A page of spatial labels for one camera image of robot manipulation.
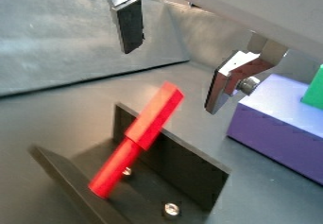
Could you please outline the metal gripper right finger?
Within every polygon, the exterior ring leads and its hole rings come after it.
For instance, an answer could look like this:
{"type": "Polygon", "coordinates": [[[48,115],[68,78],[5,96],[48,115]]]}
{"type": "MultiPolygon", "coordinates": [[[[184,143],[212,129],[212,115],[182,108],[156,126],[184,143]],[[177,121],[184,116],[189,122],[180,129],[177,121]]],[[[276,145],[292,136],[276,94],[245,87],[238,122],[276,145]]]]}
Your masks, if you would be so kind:
{"type": "Polygon", "coordinates": [[[246,52],[236,51],[214,70],[204,102],[205,111],[214,114],[237,91],[250,95],[260,84],[254,76],[274,67],[287,52],[282,44],[253,33],[246,52]]]}

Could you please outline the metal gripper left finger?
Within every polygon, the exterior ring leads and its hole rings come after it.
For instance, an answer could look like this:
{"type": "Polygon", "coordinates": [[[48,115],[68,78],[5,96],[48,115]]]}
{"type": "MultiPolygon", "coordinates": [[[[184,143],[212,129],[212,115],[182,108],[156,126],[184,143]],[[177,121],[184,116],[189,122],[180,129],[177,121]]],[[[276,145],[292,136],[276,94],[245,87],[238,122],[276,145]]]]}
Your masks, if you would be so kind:
{"type": "Polygon", "coordinates": [[[121,50],[132,52],[144,40],[141,0],[105,0],[117,28],[121,50]]]}

